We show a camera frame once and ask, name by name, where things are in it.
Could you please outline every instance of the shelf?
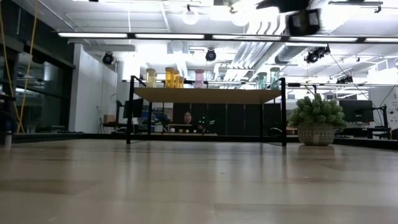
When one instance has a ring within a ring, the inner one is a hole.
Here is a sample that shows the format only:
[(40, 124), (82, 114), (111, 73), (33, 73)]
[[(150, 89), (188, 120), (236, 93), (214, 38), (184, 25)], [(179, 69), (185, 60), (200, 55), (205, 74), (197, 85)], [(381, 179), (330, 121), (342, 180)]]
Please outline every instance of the shelf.
[(153, 103), (226, 103), (258, 105), (281, 95), (280, 90), (224, 90), (198, 88), (135, 88)]

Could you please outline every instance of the potted plant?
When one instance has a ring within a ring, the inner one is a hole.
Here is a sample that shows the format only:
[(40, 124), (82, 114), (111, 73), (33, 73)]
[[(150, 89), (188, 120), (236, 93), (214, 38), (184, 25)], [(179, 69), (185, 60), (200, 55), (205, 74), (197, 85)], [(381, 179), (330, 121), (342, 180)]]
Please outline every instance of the potted plant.
[(309, 97), (298, 100), (297, 108), (289, 118), (289, 126), (297, 128), (298, 139), (308, 146), (327, 146), (335, 138), (334, 128), (345, 127), (342, 107), (335, 100)]

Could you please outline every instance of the box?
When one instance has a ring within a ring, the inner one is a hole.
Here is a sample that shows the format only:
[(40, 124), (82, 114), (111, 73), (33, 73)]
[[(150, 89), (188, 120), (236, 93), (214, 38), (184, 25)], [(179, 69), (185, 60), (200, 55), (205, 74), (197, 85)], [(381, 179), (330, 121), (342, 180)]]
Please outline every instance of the box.
[(104, 115), (104, 124), (114, 123), (114, 122), (116, 122), (115, 115)]

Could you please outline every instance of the wooden floor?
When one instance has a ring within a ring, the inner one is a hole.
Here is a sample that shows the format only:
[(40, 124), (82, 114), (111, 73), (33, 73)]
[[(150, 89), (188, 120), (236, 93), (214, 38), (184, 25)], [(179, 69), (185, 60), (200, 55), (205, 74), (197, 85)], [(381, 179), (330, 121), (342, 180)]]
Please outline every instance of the wooden floor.
[(0, 223), (398, 223), (398, 153), (76, 140), (0, 152)]

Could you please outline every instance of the plant pot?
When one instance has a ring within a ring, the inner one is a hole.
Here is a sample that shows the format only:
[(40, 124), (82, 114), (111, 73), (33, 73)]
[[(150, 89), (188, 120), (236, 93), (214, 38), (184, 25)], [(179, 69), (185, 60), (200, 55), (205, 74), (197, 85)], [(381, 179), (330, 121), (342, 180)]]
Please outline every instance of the plant pot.
[(298, 139), (307, 146), (327, 146), (335, 138), (333, 125), (326, 123), (298, 125)]

